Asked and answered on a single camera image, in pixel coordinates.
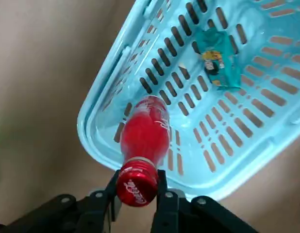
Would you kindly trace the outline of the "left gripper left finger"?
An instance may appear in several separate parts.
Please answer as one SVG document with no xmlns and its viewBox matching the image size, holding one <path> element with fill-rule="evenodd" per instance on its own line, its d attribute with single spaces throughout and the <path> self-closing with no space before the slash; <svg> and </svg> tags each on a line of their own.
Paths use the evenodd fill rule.
<svg viewBox="0 0 300 233">
<path fill-rule="evenodd" d="M 121 201 L 116 195 L 117 170 L 105 189 L 77 200 L 60 194 L 10 224 L 0 233 L 109 233 Z"/>
</svg>

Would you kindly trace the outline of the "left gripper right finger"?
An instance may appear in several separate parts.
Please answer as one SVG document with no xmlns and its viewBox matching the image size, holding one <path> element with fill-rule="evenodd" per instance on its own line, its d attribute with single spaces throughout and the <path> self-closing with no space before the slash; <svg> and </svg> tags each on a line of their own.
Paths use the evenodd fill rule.
<svg viewBox="0 0 300 233">
<path fill-rule="evenodd" d="M 158 170 L 157 208 L 153 233 L 256 233 L 252 226 L 208 196 L 188 201 L 178 189 L 167 188 L 164 170 Z"/>
</svg>

